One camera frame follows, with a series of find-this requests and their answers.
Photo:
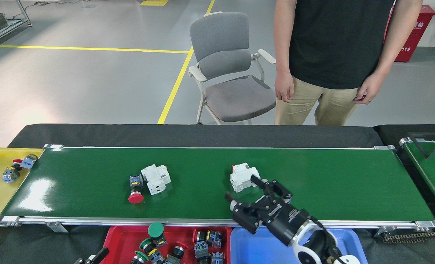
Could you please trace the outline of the person's left hand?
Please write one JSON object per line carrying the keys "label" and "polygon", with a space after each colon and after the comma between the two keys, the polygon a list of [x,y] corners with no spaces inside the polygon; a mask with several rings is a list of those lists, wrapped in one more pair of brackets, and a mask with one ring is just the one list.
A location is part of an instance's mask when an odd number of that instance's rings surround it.
{"label": "person's left hand", "polygon": [[362,86],[358,89],[357,96],[354,99],[355,104],[370,104],[380,92],[386,75],[384,73],[372,73],[368,76]]}

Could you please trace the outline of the person's right hand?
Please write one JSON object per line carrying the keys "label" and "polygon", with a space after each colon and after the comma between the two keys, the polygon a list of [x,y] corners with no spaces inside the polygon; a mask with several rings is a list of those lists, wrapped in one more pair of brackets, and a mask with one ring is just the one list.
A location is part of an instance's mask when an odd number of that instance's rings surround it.
{"label": "person's right hand", "polygon": [[289,71],[277,70],[274,88],[277,100],[291,102],[294,94],[294,81]]}

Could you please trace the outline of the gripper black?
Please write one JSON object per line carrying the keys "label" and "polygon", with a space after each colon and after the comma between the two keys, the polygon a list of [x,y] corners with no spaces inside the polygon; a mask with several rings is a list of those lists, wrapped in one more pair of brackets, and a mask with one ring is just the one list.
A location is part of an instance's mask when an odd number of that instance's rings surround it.
{"label": "gripper black", "polygon": [[252,175],[251,182],[263,190],[263,196],[254,203],[240,202],[230,192],[226,193],[232,219],[251,234],[256,234],[262,222],[284,245],[292,245],[301,227],[309,221],[309,212],[292,206],[293,194],[278,181]]}

